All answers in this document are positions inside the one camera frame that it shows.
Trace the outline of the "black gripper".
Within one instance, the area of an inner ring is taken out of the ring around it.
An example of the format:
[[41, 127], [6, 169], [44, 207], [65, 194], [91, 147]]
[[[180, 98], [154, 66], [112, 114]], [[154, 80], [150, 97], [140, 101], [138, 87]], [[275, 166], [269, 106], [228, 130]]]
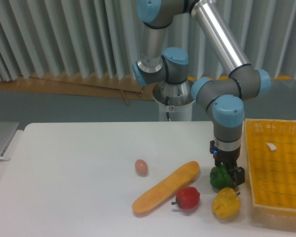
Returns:
[[236, 188], [245, 183], [245, 169], [237, 165], [240, 156], [240, 147], [232, 151], [221, 150], [216, 146], [216, 141], [210, 141], [210, 153], [215, 160], [215, 166], [224, 165], [230, 176], [230, 187]]

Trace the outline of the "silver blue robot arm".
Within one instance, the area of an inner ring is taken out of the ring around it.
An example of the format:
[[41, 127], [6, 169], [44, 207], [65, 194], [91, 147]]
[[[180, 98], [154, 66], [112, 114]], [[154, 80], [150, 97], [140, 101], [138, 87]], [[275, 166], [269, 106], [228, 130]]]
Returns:
[[[189, 102], [200, 105], [214, 126], [210, 153], [215, 166], [224, 167], [226, 183], [245, 182], [245, 170], [237, 164], [240, 155], [244, 100], [265, 94], [271, 79], [265, 70], [253, 68], [212, 0], [139, 0], [137, 14], [144, 24], [144, 43], [133, 72], [141, 86], [155, 83], [154, 98], [165, 106]], [[187, 53], [178, 47], [163, 49], [167, 27], [177, 15], [188, 13], [210, 41], [226, 80], [202, 78], [188, 82]]]

